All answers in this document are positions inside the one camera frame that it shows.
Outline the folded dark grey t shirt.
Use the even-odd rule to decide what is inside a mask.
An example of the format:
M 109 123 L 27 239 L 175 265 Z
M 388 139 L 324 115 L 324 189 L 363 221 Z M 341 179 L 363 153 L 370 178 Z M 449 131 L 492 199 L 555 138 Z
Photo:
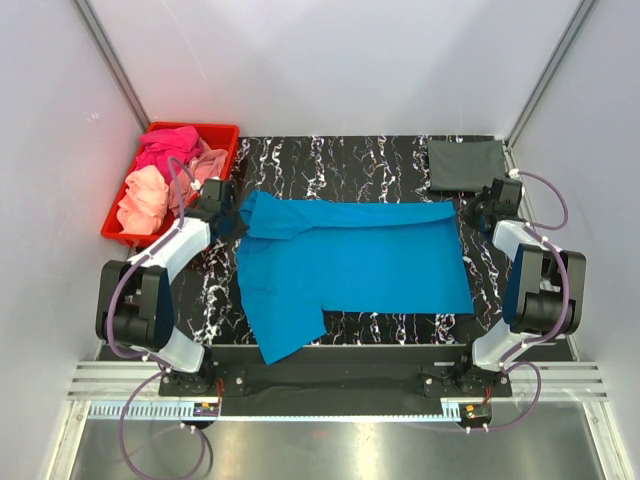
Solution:
M 478 193 L 506 172 L 503 145 L 498 140 L 428 142 L 430 188 L 437 192 Z

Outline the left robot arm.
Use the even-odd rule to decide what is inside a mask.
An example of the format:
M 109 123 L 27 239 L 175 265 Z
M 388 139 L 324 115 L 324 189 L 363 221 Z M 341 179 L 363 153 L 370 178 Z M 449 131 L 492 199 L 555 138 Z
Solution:
M 95 329 L 120 359 L 146 358 L 181 373 L 181 384 L 196 396 L 215 386 L 205 365 L 206 349 L 176 326 L 172 283 L 192 259 L 217 242 L 235 241 L 246 231 L 234 183 L 204 182 L 171 227 L 153 244 L 125 261 L 111 260 L 101 271 Z

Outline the peach t shirt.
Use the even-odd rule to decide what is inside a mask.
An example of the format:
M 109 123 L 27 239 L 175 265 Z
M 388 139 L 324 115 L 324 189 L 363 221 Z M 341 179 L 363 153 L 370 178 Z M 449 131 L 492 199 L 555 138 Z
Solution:
M 154 166 L 133 171 L 125 178 L 125 194 L 116 218 L 123 234 L 152 235 L 161 227 L 168 208 L 169 186 Z

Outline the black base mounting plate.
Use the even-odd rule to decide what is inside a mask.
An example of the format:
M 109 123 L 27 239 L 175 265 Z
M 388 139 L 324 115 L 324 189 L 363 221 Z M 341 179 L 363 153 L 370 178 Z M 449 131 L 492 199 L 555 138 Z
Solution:
M 222 396 L 233 416 L 425 416 L 444 398 L 506 399 L 511 382 L 473 366 L 466 346 L 311 346 L 268 365 L 255 346 L 214 346 L 198 373 L 162 377 L 162 397 Z

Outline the blue t shirt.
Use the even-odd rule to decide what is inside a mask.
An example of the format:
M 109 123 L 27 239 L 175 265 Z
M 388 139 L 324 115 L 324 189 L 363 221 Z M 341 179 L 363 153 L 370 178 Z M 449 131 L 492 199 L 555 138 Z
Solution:
M 272 365 L 327 332 L 327 312 L 471 314 L 450 202 L 335 203 L 254 191 L 240 208 L 241 303 Z

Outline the dusty pink t shirt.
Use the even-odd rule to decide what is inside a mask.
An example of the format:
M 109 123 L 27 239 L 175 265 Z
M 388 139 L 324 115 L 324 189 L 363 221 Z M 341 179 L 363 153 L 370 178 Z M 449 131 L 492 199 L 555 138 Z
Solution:
M 189 172 L 200 186 L 203 186 L 207 179 L 221 179 L 227 156 L 226 150 L 207 149 L 191 161 L 188 166 Z M 168 209 L 178 216 L 180 201 L 183 201 L 184 206 L 188 206 L 196 194 L 197 190 L 192 186 L 190 177 L 183 169 L 178 168 L 177 179 L 173 180 L 169 187 Z

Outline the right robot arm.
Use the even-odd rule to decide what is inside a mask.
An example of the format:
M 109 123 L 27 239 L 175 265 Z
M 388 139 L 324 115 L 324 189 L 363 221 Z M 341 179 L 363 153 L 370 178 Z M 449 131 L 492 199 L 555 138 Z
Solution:
M 519 217 L 523 176 L 545 184 L 556 194 L 563 211 L 560 224 L 543 225 Z M 533 345 L 578 329 L 587 258 L 556 246 L 540 233 L 542 229 L 564 228 L 569 214 L 559 190 L 536 174 L 512 169 L 494 179 L 463 209 L 462 218 L 511 261 L 502 319 L 474 340 L 470 352 L 455 366 L 455 387 L 472 397 L 486 389 L 490 379 L 505 375 L 510 362 Z

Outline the hot pink t shirt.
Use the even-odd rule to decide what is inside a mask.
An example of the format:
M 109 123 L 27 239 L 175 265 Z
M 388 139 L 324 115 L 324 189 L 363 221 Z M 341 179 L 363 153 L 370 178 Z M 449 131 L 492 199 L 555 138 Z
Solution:
M 192 126 L 159 129 L 140 137 L 141 152 L 136 156 L 134 170 L 154 166 L 167 184 L 172 182 L 169 158 L 188 166 L 204 152 L 200 136 Z

